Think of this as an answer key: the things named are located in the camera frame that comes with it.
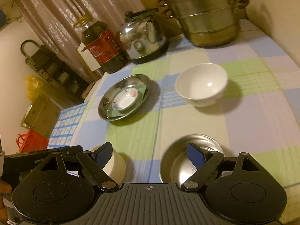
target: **human hand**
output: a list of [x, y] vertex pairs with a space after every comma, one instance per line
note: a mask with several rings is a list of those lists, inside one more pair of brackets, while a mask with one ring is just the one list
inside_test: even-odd
[[7, 212], [6, 208], [3, 203], [2, 193], [9, 193], [11, 192], [11, 186], [0, 179], [0, 222], [3, 224], [7, 224]]

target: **red label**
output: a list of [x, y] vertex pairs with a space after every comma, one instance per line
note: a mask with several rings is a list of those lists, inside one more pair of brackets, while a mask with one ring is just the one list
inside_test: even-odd
[[121, 51], [121, 47], [110, 29], [104, 30], [97, 40], [86, 47], [100, 64], [107, 62]]

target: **screw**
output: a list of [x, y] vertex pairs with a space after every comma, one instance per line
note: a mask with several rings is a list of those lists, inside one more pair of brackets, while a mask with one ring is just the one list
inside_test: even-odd
[[183, 185], [187, 189], [195, 189], [199, 186], [199, 184], [197, 184], [196, 182], [193, 182], [193, 181], [185, 182]]
[[117, 185], [116, 185], [115, 182], [107, 181], [107, 182], [102, 183], [101, 186], [102, 186], [104, 189], [112, 189], [112, 188], [116, 187]]

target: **red basket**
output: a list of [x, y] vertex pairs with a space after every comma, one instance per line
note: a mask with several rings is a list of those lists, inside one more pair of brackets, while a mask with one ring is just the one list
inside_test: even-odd
[[16, 143], [19, 147], [19, 152], [33, 152], [45, 150], [48, 145], [48, 140], [30, 129], [26, 134], [18, 134]]

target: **green plate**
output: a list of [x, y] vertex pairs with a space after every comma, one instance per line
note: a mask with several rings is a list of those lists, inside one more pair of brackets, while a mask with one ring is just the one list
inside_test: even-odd
[[138, 107], [142, 103], [143, 97], [144, 97], [144, 94], [145, 94], [145, 91], [146, 91], [146, 86], [144, 84], [138, 84], [138, 85], [134, 85], [134, 86], [132, 86], [130, 88], [136, 88], [137, 91], [138, 91], [138, 95], [137, 95], [135, 103], [130, 108], [128, 108], [128, 109], [126, 109], [124, 111], [116, 111], [116, 110], [114, 110], [112, 108], [112, 103], [113, 103], [113, 100], [112, 100], [111, 103], [110, 103], [110, 105], [109, 105], [109, 107], [108, 107], [108, 110], [107, 110], [107, 116], [109, 116], [111, 118], [124, 116], [124, 115], [128, 114], [133, 108]]

